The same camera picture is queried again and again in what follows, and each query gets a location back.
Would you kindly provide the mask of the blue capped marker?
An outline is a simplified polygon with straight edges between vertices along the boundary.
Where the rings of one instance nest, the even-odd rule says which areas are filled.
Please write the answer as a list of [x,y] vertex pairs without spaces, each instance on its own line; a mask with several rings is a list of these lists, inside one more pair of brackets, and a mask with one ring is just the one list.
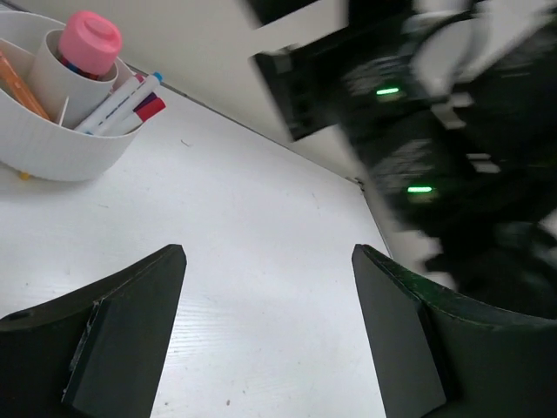
[[100,135],[106,133],[117,123],[129,116],[134,108],[161,84],[163,76],[154,72],[146,77],[142,84],[126,98],[110,95],[93,113],[85,118],[75,131]]

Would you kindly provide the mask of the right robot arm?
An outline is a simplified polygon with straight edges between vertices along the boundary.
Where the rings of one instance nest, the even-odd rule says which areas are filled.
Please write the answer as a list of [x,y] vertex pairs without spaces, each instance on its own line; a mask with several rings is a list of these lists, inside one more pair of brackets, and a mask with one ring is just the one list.
[[253,62],[293,140],[336,125],[393,217],[460,293],[556,315],[556,9],[481,71],[487,11],[351,1],[344,28]]

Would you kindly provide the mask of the pink capped marker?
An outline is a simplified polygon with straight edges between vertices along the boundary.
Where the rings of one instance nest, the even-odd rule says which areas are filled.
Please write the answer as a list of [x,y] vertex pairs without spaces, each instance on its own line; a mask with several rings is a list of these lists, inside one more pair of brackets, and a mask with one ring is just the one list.
[[144,77],[140,74],[129,77],[119,87],[114,87],[111,91],[111,95],[126,98],[131,95],[143,81]]

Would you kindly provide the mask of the red capped marker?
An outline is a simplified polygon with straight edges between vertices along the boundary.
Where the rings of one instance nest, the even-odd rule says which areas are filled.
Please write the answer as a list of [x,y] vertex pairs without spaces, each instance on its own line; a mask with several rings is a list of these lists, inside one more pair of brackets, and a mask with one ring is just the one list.
[[141,104],[137,107],[131,115],[126,117],[118,125],[114,126],[109,131],[109,136],[116,137],[122,136],[136,130],[144,122],[157,115],[159,112],[164,110],[166,104],[162,98],[155,97],[151,101],[145,104]]

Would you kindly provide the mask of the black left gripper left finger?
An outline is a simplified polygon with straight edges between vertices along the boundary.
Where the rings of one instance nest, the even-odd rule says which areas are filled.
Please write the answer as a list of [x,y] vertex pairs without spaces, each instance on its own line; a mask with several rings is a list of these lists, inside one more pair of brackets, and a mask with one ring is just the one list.
[[1,319],[3,417],[148,417],[186,269],[182,246]]

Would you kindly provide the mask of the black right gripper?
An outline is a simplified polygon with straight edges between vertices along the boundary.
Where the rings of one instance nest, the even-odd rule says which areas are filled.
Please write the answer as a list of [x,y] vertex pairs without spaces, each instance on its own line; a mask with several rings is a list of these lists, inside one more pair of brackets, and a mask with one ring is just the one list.
[[360,30],[345,27],[309,44],[291,44],[251,57],[291,141],[299,141],[329,125],[320,85],[334,73],[335,64],[345,61],[342,55],[360,34]]

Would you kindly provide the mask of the pink glue bottle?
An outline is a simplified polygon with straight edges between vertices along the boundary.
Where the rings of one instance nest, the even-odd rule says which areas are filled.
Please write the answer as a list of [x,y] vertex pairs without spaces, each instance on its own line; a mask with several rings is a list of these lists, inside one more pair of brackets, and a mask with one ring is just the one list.
[[122,35],[113,22],[93,11],[80,10],[68,19],[57,52],[71,70],[100,79],[115,64],[122,45]]

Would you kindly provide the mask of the purple capped marker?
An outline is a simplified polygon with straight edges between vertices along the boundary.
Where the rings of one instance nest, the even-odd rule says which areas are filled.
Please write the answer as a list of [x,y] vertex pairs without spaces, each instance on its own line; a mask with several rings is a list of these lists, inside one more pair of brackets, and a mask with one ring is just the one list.
[[149,104],[151,101],[157,98],[157,94],[155,92],[150,93],[144,100],[142,100],[135,108],[134,111],[138,111],[145,105]]

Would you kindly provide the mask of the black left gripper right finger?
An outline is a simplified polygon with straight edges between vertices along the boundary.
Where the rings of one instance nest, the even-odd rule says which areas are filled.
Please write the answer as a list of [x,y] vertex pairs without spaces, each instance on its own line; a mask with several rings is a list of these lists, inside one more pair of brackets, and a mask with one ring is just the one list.
[[456,293],[368,245],[352,266],[387,416],[555,416],[554,320]]

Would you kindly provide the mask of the orange correction tape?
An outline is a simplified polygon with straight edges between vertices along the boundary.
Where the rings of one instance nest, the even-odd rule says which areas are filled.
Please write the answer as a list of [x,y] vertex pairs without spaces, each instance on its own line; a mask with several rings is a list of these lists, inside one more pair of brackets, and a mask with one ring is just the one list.
[[1,52],[1,79],[7,84],[15,100],[17,100],[21,106],[50,121],[47,112],[40,105],[29,86],[14,70],[3,52]]

